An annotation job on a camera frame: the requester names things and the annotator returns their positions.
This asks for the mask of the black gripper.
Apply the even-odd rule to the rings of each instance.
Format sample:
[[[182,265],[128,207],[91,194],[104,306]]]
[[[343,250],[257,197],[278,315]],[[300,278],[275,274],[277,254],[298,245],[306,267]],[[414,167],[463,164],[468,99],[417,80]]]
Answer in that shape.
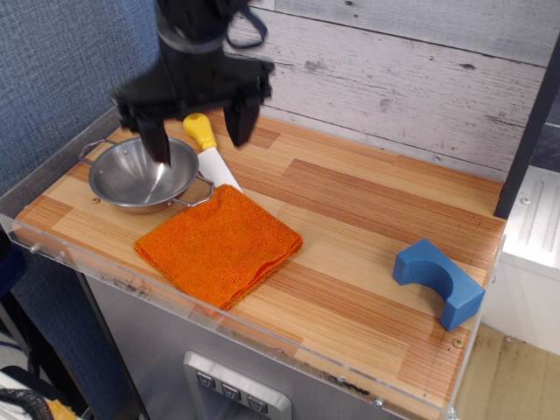
[[[222,46],[184,52],[159,41],[159,54],[146,72],[115,88],[112,102],[122,126],[137,131],[156,163],[170,165],[171,152],[161,119],[224,109],[236,148],[253,133],[263,101],[271,96],[271,61],[232,56]]]

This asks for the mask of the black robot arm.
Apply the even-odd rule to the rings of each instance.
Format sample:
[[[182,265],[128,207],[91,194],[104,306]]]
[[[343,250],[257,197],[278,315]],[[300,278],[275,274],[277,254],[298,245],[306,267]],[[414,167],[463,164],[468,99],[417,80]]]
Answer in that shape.
[[[259,46],[268,35],[266,25],[246,1],[158,1],[156,20],[155,65],[112,94],[122,127],[139,134],[155,162],[168,165],[164,121],[221,108],[233,144],[245,144],[271,96],[275,65],[229,56],[223,46]]]

